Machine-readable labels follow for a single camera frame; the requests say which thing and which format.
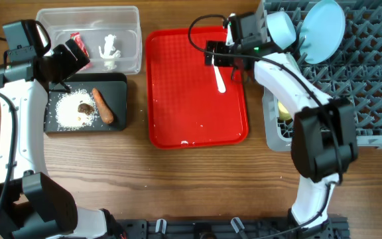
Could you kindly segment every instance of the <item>dish rack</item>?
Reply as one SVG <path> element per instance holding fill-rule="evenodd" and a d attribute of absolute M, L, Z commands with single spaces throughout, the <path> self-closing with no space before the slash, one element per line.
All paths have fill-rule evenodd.
<path fill-rule="evenodd" d="M 319 1 L 262 0 L 265 14 L 285 11 L 297 35 L 311 8 Z M 340 1 L 346 30 L 335 54 L 319 64 L 298 62 L 311 83 L 333 98 L 347 97 L 355 106 L 357 144 L 382 148 L 382 1 Z M 290 151 L 291 121 L 279 119 L 278 100 L 268 89 L 262 99 L 267 145 Z"/>

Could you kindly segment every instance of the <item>white utensil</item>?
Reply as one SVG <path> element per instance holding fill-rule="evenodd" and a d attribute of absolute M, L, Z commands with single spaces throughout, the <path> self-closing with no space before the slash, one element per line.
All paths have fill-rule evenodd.
<path fill-rule="evenodd" d="M 215 66 L 215 57 L 212 56 L 212 65 L 215 70 L 216 83 L 218 84 L 218 90 L 221 93 L 226 92 L 225 83 L 223 82 L 222 75 L 219 72 L 219 68 Z"/>

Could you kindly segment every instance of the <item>candy wrapper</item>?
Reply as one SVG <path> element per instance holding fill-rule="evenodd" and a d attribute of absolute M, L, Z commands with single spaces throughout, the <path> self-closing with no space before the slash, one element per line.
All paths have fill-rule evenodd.
<path fill-rule="evenodd" d="M 86 50 L 85 43 L 82 41 L 82 38 L 80 37 L 79 33 L 72 33 L 70 34 L 70 38 L 76 42 L 76 44 L 79 46 L 79 48 L 85 53 L 85 55 L 89 58 L 90 55 L 88 54 L 88 51 Z M 92 63 L 88 63 L 86 66 L 82 67 L 80 70 L 85 70 L 92 67 Z"/>

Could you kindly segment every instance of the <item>wooden table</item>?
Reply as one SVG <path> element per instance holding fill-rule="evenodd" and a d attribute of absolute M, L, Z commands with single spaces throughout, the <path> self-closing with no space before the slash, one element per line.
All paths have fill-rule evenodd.
<path fill-rule="evenodd" d="M 2 24 L 34 19 L 41 8 L 135 5 L 146 39 L 155 30 L 188 27 L 200 15 L 243 13 L 258 5 L 257 0 L 10 2 L 0 0 L 0 36 Z M 0 42 L 0 64 L 6 49 Z M 163 151 L 149 141 L 144 62 L 138 75 L 128 77 L 127 129 L 44 135 L 50 176 L 74 195 L 78 205 L 106 208 L 118 219 L 285 216 L 296 197 L 298 173 L 290 153 L 267 147 L 262 87 L 245 86 L 250 132 L 243 143 Z M 382 238 L 382 150 L 362 148 L 344 179 L 329 212 L 349 218 L 352 238 Z"/>

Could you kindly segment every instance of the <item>white plastic bin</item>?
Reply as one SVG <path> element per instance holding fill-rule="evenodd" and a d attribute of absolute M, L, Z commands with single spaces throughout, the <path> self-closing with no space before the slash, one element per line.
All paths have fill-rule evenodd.
<path fill-rule="evenodd" d="M 92 66 L 78 73 L 122 72 L 138 74 L 141 70 L 142 38 L 139 11 L 135 6 L 69 7 L 41 9 L 36 19 L 45 27 L 52 48 L 64 44 L 72 33 L 80 33 Z M 114 47 L 121 57 L 103 59 L 104 38 L 115 35 Z"/>

